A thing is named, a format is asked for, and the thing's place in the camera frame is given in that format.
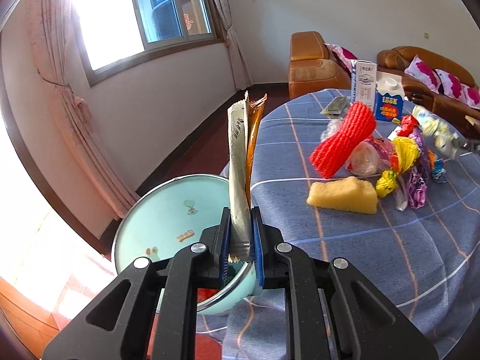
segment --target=yellow sponge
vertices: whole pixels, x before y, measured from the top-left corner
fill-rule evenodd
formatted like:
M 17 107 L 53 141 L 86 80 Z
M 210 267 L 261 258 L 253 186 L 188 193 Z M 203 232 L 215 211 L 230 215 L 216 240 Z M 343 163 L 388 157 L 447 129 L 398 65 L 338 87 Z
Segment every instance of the yellow sponge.
M 374 186 L 354 176 L 328 183 L 313 183 L 307 198 L 307 204 L 312 206 L 361 214 L 376 214 L 377 203 Z

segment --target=juice box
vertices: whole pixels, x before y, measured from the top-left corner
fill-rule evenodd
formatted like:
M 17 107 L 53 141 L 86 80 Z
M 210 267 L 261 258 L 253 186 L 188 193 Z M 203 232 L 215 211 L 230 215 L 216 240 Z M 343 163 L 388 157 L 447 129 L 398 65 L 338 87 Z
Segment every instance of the juice box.
M 377 64 L 352 60 L 352 102 L 360 101 L 373 111 L 375 105 L 375 84 Z
M 373 111 L 375 119 L 400 124 L 404 97 L 402 78 L 396 74 L 379 71 L 377 73 L 377 91 Z

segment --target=blue plaid tablecloth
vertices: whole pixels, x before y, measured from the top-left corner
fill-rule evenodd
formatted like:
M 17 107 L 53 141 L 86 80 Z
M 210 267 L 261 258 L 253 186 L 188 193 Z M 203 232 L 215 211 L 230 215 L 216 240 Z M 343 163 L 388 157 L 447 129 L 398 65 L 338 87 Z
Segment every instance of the blue plaid tablecloth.
M 348 95 L 307 94 L 262 120 L 253 202 L 266 224 L 311 257 L 348 258 L 434 343 L 442 359 L 480 307 L 480 158 L 467 154 L 445 162 L 447 183 L 428 180 L 427 203 L 417 210 L 398 211 L 392 194 L 381 199 L 376 215 L 311 207 L 305 202 L 309 186 L 324 181 L 308 160 L 329 121 L 320 112 L 334 97 Z M 406 102 L 404 115 L 413 107 Z M 387 137 L 394 128 L 378 122 L 375 136 Z M 434 149 L 431 140 L 427 144 Z M 342 168 L 334 178 L 348 175 Z M 284 359 L 283 291 L 259 291 L 228 316 L 199 316 L 197 332 L 220 341 L 226 360 Z

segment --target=bowl rim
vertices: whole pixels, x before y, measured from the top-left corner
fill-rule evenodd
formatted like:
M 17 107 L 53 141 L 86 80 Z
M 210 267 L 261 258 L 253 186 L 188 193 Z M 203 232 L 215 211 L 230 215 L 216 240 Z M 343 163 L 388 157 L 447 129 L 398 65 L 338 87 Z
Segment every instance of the bowl rim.
M 184 175 L 184 176 L 179 176 L 179 177 L 175 177 L 171 180 L 168 180 L 168 181 L 165 181 L 164 183 L 160 184 L 160 185 L 157 185 L 155 188 L 152 188 L 150 191 L 148 191 L 147 193 L 145 193 L 145 195 L 143 195 L 132 207 L 131 209 L 128 210 L 127 214 L 125 215 L 125 217 L 122 219 L 122 221 L 120 222 L 120 224 L 118 225 L 118 229 L 115 233 L 115 237 L 113 238 L 113 244 L 112 244 L 112 252 L 111 252 L 111 256 L 112 256 L 112 260 L 113 260 L 113 265 L 115 267 L 115 276 L 118 276 L 118 273 L 119 273 L 119 269 L 118 269 L 118 266 L 117 266 L 117 259 L 115 258 L 115 245 L 117 244 L 117 237 L 122 229 L 122 225 L 123 225 L 123 221 L 128 217 L 128 215 L 135 209 L 135 207 L 140 204 L 140 202 L 142 200 L 144 200 L 145 198 L 148 197 L 148 195 L 150 195 L 151 193 L 155 192 L 157 189 L 161 188 L 161 187 L 164 187 L 165 185 L 167 184 L 170 184 L 174 181 L 178 181 L 178 180 L 181 180 L 181 179 L 186 179 L 186 178 L 189 178 L 189 177 L 192 177 L 192 176 L 208 176 L 208 177 L 213 177 L 215 179 L 220 179 L 222 181 L 226 181 L 227 183 L 229 182 L 229 179 L 228 178 L 225 178 L 223 176 L 220 176 L 220 175 L 213 175 L 213 174 L 210 174 L 210 173 L 196 173 L 196 174 L 192 174 L 192 175 Z M 213 297 L 210 297 L 206 300 L 204 300 L 203 302 L 200 302 L 197 304 L 197 311 L 203 311 L 205 309 L 207 309 L 208 307 L 214 305 L 214 304 L 217 304 L 218 302 L 220 302 L 220 300 L 224 299 L 230 292 L 232 292 L 235 288 L 238 287 L 239 283 L 243 280 L 243 278 L 249 273 L 250 271 L 250 268 L 251 266 L 253 265 L 252 262 L 244 262 L 244 264 L 242 265 L 242 268 L 240 269 L 240 271 L 234 276 L 234 278 L 225 286 L 223 287 L 219 292 L 217 292 L 215 295 L 213 295 Z

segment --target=curtain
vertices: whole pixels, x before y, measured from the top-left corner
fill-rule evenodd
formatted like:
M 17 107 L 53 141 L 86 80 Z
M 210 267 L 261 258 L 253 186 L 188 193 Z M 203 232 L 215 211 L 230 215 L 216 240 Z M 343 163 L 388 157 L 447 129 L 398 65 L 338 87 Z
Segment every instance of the curtain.
M 226 46 L 229 50 L 233 79 L 237 90 L 243 90 L 252 85 L 250 72 L 245 61 L 245 53 L 240 46 L 237 32 L 232 25 L 229 0 L 214 0 L 217 11 L 226 30 Z
M 102 148 L 93 140 L 88 105 L 73 93 L 65 76 L 71 0 L 29 0 L 27 20 L 34 61 L 55 123 L 99 195 L 123 218 L 139 196 L 119 180 L 102 156 Z

